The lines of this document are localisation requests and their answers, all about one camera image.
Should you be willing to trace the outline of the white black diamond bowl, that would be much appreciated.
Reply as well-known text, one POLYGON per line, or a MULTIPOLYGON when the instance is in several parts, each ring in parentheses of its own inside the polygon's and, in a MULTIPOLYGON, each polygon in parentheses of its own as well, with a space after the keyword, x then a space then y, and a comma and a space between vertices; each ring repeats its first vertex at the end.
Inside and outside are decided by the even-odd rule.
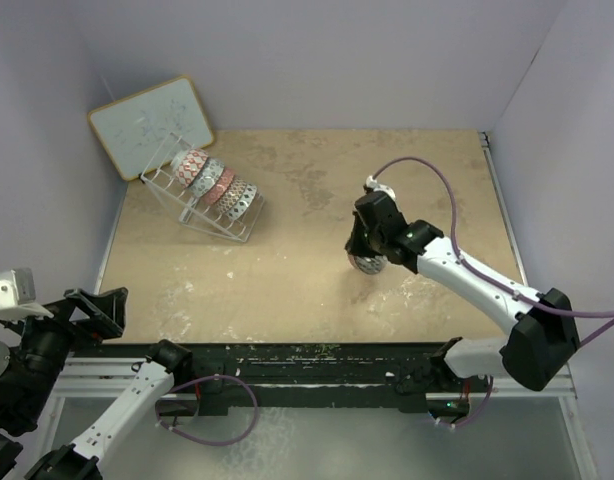
POLYGON ((248 183, 244 192, 236 201, 234 206, 227 212, 227 216, 230 220, 236 221, 240 219, 254 201, 258 188, 256 185, 248 183))

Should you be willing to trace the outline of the brown floral pattern bowl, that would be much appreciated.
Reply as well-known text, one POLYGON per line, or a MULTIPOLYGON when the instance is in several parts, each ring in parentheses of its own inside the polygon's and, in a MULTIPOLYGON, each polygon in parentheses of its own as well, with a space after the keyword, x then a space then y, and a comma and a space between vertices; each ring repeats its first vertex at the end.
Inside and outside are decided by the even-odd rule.
POLYGON ((218 207, 222 213, 229 211, 238 202, 246 190, 248 182, 240 177, 234 177, 225 193, 221 196, 218 207))

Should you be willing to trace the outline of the pink floral pattern bowl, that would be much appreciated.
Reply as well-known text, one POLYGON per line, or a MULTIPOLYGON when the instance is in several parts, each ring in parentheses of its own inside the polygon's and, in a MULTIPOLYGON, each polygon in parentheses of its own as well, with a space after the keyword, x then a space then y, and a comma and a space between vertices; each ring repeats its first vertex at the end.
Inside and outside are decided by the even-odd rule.
POLYGON ((202 197, 203 202, 207 205, 215 204, 230 187, 234 176, 234 170, 226 167, 215 185, 202 197))

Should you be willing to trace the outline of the black leaf pattern bowl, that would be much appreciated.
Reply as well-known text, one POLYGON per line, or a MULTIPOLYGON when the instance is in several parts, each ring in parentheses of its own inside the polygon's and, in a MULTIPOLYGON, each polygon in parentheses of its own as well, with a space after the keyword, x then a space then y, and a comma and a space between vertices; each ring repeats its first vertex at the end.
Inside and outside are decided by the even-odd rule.
POLYGON ((221 177, 224 169, 225 165, 221 160, 208 158, 189 187, 191 194, 200 198, 208 193, 221 177))

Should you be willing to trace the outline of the blue triangle pattern bowl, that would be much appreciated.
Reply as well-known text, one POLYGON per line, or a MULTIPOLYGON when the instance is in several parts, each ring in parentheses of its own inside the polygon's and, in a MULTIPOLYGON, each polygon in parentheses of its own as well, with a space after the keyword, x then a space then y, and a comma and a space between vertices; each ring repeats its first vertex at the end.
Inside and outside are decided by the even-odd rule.
POLYGON ((208 153, 199 148, 181 151, 171 162, 172 173, 184 188, 188 188, 201 172, 208 158, 208 153))

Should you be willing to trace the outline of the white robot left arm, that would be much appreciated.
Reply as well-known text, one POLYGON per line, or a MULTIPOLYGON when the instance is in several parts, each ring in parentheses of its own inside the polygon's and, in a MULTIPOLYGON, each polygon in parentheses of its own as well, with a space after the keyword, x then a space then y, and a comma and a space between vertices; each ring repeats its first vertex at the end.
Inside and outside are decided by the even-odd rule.
MULTIPOLYGON (((128 291, 94 295, 81 289, 40 305, 0 281, 0 324, 19 336, 0 341, 0 479, 23 450, 19 437, 42 429, 56 433, 73 387, 62 373, 71 354, 121 337, 128 291)), ((117 446, 157 406, 159 399, 189 387, 192 353, 169 340, 150 346, 130 370, 132 378, 111 405, 72 440, 44 453, 28 479, 101 479, 117 446)))

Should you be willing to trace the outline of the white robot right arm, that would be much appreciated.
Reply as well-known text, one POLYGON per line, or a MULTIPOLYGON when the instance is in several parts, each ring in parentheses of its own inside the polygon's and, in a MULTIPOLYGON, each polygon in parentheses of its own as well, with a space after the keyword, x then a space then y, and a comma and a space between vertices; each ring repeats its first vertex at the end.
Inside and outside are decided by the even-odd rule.
POLYGON ((409 223, 385 192, 354 204, 354 224, 345 249, 354 261, 377 269, 389 262, 435 281, 492 320, 500 338, 453 339, 432 366, 433 383, 454 391, 476 375, 510 377, 532 391, 543 390, 580 347, 569 298, 552 288, 541 293, 519 284, 466 254, 432 224, 409 223))

